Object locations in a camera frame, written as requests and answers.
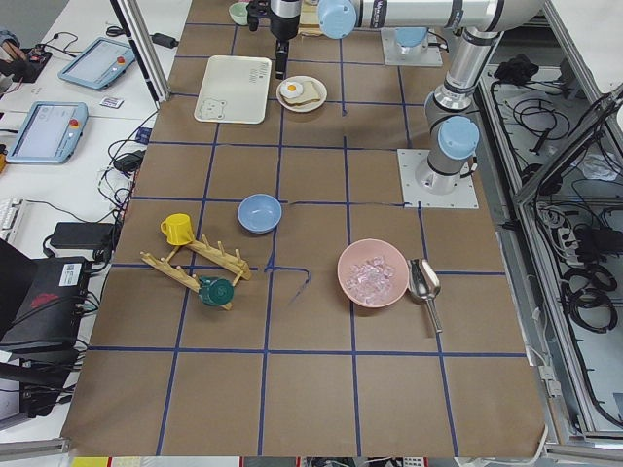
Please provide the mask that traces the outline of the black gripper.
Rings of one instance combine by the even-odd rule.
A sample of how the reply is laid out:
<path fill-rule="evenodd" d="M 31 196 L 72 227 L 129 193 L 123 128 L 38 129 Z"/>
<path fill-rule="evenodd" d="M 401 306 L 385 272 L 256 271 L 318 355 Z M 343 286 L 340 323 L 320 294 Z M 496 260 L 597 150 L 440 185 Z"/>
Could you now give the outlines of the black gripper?
<path fill-rule="evenodd" d="M 298 34 L 300 23 L 300 0 L 271 0 L 269 10 L 270 29 L 275 41 L 275 77 L 286 77 L 289 42 Z"/>

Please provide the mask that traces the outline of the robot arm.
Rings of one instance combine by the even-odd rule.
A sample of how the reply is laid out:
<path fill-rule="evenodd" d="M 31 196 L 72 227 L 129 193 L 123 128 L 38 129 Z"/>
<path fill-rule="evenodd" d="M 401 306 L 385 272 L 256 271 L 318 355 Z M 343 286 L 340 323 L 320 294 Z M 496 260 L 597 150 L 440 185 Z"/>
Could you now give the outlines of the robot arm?
<path fill-rule="evenodd" d="M 462 30 L 444 82 L 427 98 L 425 114 L 431 133 L 427 158 L 416 181 L 433 195 L 451 193 L 467 159 L 475 153 L 480 133 L 463 115 L 499 39 L 531 19 L 541 1 L 321 1 L 321 31 L 342 39 L 355 28 L 434 27 Z"/>

